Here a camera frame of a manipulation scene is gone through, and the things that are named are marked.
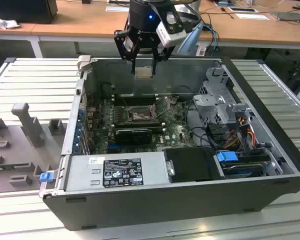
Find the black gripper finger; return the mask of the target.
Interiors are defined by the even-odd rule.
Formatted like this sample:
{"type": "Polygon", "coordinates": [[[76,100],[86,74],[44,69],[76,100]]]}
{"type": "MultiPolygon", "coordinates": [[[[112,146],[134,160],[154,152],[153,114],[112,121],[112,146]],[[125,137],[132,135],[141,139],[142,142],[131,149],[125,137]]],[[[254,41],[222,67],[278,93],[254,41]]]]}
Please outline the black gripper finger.
{"type": "Polygon", "coordinates": [[[131,40],[130,36],[131,31],[129,29],[114,31],[114,42],[118,49],[119,55],[123,60],[130,61],[132,63],[131,73],[135,73],[138,45],[132,42],[132,47],[130,50],[125,47],[125,42],[127,40],[131,40]]]}
{"type": "Polygon", "coordinates": [[[161,61],[167,61],[174,49],[175,49],[174,46],[168,48],[165,47],[161,52],[158,52],[157,47],[152,48],[152,64],[151,64],[152,75],[156,74],[157,63],[161,61]]]}

